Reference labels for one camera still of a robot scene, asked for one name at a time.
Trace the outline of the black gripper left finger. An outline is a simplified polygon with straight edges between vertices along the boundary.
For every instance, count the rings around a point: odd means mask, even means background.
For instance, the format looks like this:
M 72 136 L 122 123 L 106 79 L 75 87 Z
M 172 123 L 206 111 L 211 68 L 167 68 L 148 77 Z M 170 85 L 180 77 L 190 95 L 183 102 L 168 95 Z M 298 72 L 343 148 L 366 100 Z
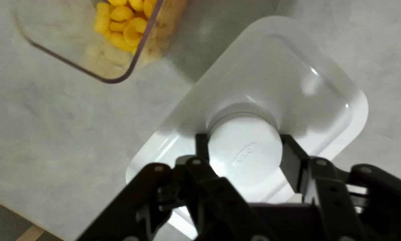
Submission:
M 176 207 L 186 207 L 195 241 L 277 241 L 277 235 L 229 179 L 210 166 L 208 136 L 175 166 L 146 164 L 76 241 L 152 241 Z

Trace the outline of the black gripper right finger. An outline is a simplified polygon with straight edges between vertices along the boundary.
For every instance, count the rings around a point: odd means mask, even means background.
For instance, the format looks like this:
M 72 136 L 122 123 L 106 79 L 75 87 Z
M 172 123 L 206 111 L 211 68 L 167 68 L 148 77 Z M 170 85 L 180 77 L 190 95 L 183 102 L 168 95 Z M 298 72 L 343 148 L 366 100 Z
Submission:
M 281 170 L 314 206 L 326 241 L 401 241 L 401 179 L 368 163 L 343 171 L 281 134 Z

